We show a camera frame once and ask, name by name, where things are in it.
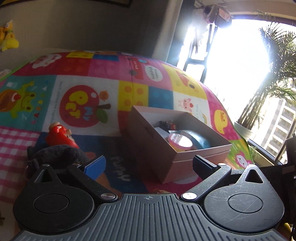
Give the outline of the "black plush toy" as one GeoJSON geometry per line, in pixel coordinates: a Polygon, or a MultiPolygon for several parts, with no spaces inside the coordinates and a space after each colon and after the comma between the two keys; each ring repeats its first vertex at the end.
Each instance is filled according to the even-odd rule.
{"type": "Polygon", "coordinates": [[[32,172],[36,172],[43,164],[49,164],[54,169],[65,169],[74,163],[84,164],[90,161],[82,150],[69,145],[49,146],[39,151],[29,146],[27,154],[27,169],[32,172]]]}

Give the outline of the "blue tissue packet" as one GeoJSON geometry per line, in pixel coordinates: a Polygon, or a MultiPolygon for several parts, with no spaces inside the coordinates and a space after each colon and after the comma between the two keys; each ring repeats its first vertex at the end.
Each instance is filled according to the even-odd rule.
{"type": "Polygon", "coordinates": [[[208,149],[212,147],[210,141],[197,132],[189,131],[189,130],[181,130],[180,134],[189,138],[196,150],[208,149]]]}

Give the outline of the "pink round tin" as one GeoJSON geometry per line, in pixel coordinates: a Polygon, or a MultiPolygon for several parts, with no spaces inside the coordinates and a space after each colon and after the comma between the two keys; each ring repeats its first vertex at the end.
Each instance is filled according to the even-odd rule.
{"type": "Polygon", "coordinates": [[[189,151],[193,146],[192,141],[188,137],[179,133],[170,134],[168,136],[168,142],[176,152],[189,151]]]}

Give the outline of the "pink cardboard box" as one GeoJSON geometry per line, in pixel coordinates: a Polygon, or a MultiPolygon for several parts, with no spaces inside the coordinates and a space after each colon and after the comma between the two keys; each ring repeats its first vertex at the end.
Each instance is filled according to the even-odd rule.
{"type": "Polygon", "coordinates": [[[194,175],[193,158],[200,155],[218,164],[225,161],[231,143],[193,115],[177,110],[133,106],[128,119],[130,142],[143,161],[152,168],[161,183],[178,181],[194,175]],[[210,147],[177,152],[157,132],[160,121],[172,121],[182,131],[193,131],[209,141],[210,147]]]}

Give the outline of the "white paper card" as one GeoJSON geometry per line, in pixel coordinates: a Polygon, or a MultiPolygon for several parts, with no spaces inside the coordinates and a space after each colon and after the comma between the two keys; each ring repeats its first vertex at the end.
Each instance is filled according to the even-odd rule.
{"type": "Polygon", "coordinates": [[[168,139],[168,137],[169,137],[169,135],[170,135],[169,132],[163,130],[163,129],[160,128],[160,127],[156,127],[155,130],[156,130],[156,132],[157,132],[162,138],[164,138],[164,139],[166,139],[166,140],[168,139]]]}

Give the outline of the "colourful patchwork play mat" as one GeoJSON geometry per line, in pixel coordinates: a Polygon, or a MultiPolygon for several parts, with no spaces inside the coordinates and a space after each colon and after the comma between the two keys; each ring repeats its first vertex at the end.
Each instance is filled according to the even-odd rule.
{"type": "Polygon", "coordinates": [[[252,163],[246,141],[218,98],[200,81],[168,63],[113,51],[41,56],[1,81],[1,240],[18,233],[12,208],[25,185],[27,148],[41,149],[49,125],[72,131],[90,159],[106,157],[101,185],[116,194],[177,193],[198,184],[194,175],[162,184],[134,158],[121,138],[134,105],[186,111],[232,145],[226,162],[252,163]]]}

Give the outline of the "potted palm plant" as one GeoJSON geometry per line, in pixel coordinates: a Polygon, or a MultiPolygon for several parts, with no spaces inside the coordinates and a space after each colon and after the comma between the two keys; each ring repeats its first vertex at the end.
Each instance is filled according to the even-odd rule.
{"type": "Polygon", "coordinates": [[[267,21],[259,29],[267,51],[268,73],[254,96],[243,109],[236,130],[246,141],[252,136],[252,128],[259,120],[261,108],[269,97],[295,103],[295,32],[283,30],[280,22],[270,13],[257,10],[257,19],[267,21]]]}

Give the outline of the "yellow plush duck toys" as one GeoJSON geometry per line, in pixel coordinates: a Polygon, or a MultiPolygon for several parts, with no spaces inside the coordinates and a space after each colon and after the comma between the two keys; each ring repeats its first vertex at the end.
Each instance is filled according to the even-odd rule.
{"type": "Polygon", "coordinates": [[[13,20],[10,20],[4,27],[1,27],[1,52],[17,49],[18,47],[19,41],[13,33],[13,20]]]}

